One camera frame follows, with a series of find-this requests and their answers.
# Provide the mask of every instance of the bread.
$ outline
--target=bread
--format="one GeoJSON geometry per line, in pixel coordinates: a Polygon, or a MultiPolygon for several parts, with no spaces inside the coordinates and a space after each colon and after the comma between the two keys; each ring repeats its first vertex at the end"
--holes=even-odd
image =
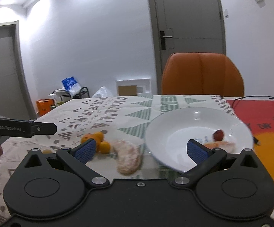
{"type": "Polygon", "coordinates": [[[232,153],[235,150],[235,143],[234,142],[207,142],[204,144],[207,148],[213,149],[216,147],[222,148],[225,150],[227,153],[232,153]]]}
{"type": "Polygon", "coordinates": [[[127,141],[114,142],[113,148],[118,154],[117,170],[121,174],[134,173],[141,162],[139,146],[127,141]]]}

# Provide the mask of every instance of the gray door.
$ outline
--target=gray door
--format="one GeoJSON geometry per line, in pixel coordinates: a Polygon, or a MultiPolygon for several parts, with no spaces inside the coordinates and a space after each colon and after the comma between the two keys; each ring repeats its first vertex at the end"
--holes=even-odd
{"type": "Polygon", "coordinates": [[[155,8],[162,71],[172,53],[225,53],[220,0],[155,0],[155,8]]]}
{"type": "Polygon", "coordinates": [[[0,115],[29,120],[14,57],[14,28],[0,29],[0,115]]]}

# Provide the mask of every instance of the cardboard box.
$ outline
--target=cardboard box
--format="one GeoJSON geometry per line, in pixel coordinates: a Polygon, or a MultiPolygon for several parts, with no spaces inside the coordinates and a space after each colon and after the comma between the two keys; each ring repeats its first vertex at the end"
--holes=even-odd
{"type": "Polygon", "coordinates": [[[136,96],[137,85],[118,86],[118,95],[119,96],[136,96]]]}

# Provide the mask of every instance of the door handle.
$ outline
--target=door handle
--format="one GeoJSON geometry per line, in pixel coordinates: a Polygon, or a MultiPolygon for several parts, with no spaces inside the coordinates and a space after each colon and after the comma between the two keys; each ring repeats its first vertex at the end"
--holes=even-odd
{"type": "Polygon", "coordinates": [[[166,36],[165,31],[160,31],[161,49],[166,50],[165,39],[173,38],[173,36],[166,36]]]}

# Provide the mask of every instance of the patterned tablecloth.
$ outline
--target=patterned tablecloth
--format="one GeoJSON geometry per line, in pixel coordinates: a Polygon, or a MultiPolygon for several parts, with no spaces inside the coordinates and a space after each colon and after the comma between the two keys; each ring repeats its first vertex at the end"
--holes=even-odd
{"type": "Polygon", "coordinates": [[[108,178],[174,178],[179,173],[160,165],[144,144],[144,135],[150,121],[157,116],[179,108],[209,107],[235,115],[231,106],[220,96],[128,96],[71,100],[40,117],[39,122],[52,122],[58,127],[55,135],[37,135],[30,139],[10,138],[3,145],[0,157],[0,223],[10,217],[3,201],[3,188],[21,160],[32,148],[58,150],[76,147],[86,133],[102,131],[109,142],[127,140],[140,145],[144,154],[140,169],[133,175],[117,172],[117,155],[96,155],[87,166],[108,178]]]}

